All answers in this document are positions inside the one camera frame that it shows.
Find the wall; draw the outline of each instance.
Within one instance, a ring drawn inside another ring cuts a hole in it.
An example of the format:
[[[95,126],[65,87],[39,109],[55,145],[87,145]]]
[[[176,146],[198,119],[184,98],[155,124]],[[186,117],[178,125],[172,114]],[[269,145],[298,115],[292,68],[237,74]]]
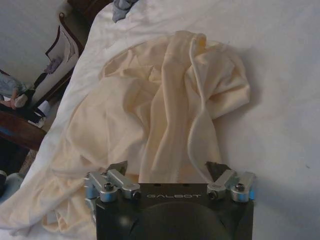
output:
[[[0,69],[33,83],[49,64],[45,52],[57,36],[66,0],[2,0]]]

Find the fabric fold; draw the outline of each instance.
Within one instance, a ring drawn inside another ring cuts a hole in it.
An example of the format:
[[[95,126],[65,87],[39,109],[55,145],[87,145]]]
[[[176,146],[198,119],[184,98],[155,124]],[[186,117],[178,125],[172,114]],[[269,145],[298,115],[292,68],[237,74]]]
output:
[[[221,162],[213,119],[246,104],[241,60],[206,36],[178,31],[121,52],[74,110],[50,164],[0,205],[0,228],[41,221],[53,233],[96,239],[83,177],[128,161],[141,183],[209,182]]]

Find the wrinkled sheet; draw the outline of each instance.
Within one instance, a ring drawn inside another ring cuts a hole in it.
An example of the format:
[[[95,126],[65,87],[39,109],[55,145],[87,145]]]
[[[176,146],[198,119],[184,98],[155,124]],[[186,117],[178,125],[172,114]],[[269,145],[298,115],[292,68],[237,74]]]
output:
[[[52,158],[73,109],[98,84],[106,61],[176,30],[204,33],[236,48],[251,86],[250,103],[214,124],[222,160],[258,177],[253,239],[318,239],[319,1],[174,2],[140,0],[117,24],[110,5],[97,15],[57,118],[24,182]],[[0,234],[12,239],[3,230]],[[39,226],[30,235],[64,239]]]

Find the dark wood furniture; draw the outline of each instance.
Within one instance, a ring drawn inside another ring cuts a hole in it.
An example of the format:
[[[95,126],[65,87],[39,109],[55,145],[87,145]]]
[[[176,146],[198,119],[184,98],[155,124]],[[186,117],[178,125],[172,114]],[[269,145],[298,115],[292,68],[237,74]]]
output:
[[[68,34],[70,35],[70,37],[73,38],[73,40],[75,41],[78,50],[79,50],[79,56],[82,54],[82,52],[84,51],[84,46],[82,46],[81,42],[78,40],[78,38],[74,35],[74,33],[70,30],[70,28],[68,27],[68,25],[66,24],[65,21],[65,14],[63,12],[59,13],[59,21],[61,23],[61,25],[64,27],[64,29],[68,32]],[[53,44],[51,47],[49,47],[49,49],[45,52],[45,55],[50,59],[50,57],[48,56],[48,53],[55,47],[55,45],[57,44],[58,40],[59,40],[59,36],[60,36],[60,26],[58,27],[58,32],[56,35],[56,39],[54,40]]]
[[[8,112],[0,111],[0,137],[23,148],[39,150],[46,132],[27,120]]]
[[[112,0],[68,0],[67,1],[75,10],[80,12],[88,23],[91,25],[96,15]]]
[[[0,170],[7,175],[18,173],[29,149],[0,137]]]

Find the logo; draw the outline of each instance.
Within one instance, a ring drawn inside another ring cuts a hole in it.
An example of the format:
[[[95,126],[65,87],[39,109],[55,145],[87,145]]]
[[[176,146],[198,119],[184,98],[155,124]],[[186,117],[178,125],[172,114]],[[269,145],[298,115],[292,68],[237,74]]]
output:
[[[200,198],[202,194],[148,194],[146,197],[149,199],[191,199],[191,198]]]

